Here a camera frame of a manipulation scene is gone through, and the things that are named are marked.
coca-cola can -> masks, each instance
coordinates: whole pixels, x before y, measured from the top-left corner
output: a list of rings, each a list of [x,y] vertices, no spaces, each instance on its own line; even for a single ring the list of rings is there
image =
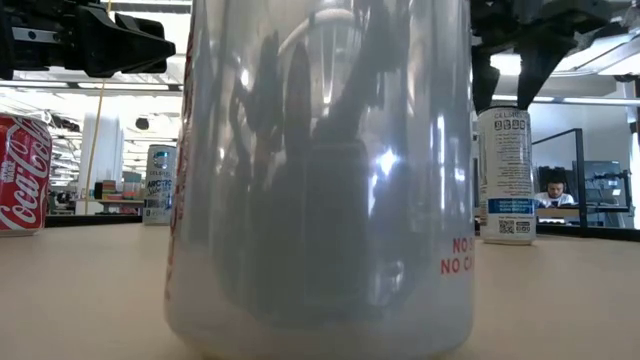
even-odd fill
[[[44,122],[0,113],[0,236],[44,227],[51,150]]]

tabletop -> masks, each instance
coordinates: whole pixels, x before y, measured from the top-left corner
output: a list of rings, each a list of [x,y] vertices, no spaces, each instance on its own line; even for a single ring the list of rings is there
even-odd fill
[[[139,224],[0,238],[0,358],[200,360],[163,319],[167,246]],[[439,359],[640,358],[640,244],[476,251],[473,333]]]

man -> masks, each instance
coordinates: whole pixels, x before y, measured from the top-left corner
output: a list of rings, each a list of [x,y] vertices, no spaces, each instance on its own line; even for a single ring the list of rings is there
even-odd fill
[[[564,193],[564,183],[557,180],[549,181],[547,192],[537,194],[536,200],[544,207],[559,207],[575,203],[571,195]]]

can label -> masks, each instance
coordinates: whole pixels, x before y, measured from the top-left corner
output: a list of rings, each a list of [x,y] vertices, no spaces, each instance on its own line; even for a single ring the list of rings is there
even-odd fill
[[[52,140],[46,124],[0,114],[0,231],[44,226]]]
[[[529,113],[493,108],[478,122],[481,236],[532,241],[536,219]]]
[[[176,149],[171,146],[151,146],[147,160],[145,224],[169,225],[173,203],[173,178]]]

ceiling light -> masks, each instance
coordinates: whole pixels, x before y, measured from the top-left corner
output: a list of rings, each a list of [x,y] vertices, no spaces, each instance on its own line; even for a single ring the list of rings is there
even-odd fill
[[[553,102],[555,98],[551,96],[536,96],[533,100],[536,103]],[[494,95],[493,101],[518,101],[516,95]]]
[[[132,5],[178,5],[178,6],[191,6],[191,1],[180,0],[111,0],[114,4],[132,4]]]
[[[604,69],[600,72],[600,75],[627,75],[627,74],[640,74],[640,54],[628,57],[619,63]]]
[[[611,106],[640,106],[640,99],[611,99],[611,98],[561,98],[565,104],[576,105],[611,105]]]
[[[491,57],[491,66],[500,70],[500,75],[520,75],[520,55],[496,54]]]
[[[67,83],[64,83],[64,82],[49,82],[49,81],[0,81],[0,86],[32,87],[32,88],[43,88],[43,87],[66,88],[68,87]]]
[[[79,83],[78,86],[82,89],[101,89],[102,83]],[[107,90],[169,90],[168,85],[160,84],[104,84],[104,88]]]

